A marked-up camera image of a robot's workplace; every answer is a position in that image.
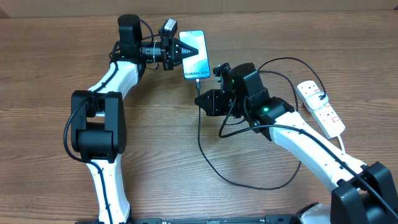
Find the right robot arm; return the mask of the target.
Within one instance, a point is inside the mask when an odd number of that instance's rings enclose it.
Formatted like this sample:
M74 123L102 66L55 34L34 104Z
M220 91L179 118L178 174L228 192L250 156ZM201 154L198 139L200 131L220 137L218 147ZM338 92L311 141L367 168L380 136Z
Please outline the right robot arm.
M367 165L338 149L301 117L294 106L270 96L252 63L213 70L221 86L199 94L207 116L244 118L248 130L292 153L327 188L329 204L313 203L293 215L268 215L266 223L396 223L397 190L390 170Z

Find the Samsung Galaxy smartphone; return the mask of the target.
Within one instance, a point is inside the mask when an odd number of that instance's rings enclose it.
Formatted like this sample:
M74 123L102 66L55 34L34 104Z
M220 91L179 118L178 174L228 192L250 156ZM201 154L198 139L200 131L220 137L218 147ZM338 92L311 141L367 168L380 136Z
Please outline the Samsung Galaxy smartphone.
M182 60L183 75L187 80L210 77L210 65L203 30L188 30L179 33L180 41L188 45L183 54L188 54Z

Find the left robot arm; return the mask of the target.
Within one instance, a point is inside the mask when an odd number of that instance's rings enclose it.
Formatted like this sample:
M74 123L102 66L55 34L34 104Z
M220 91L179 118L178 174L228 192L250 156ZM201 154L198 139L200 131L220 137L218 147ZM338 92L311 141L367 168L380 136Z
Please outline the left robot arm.
M118 17L119 40L109 53L109 70L88 90L71 97L71 115L65 125L63 144L67 154L86 164L99 203L95 223L134 223L127 200L121 158L127 144L124 98L142 78L147 64L165 71L182 64L198 50L175 38L177 21L168 19L155 34L143 37L144 24L135 14Z

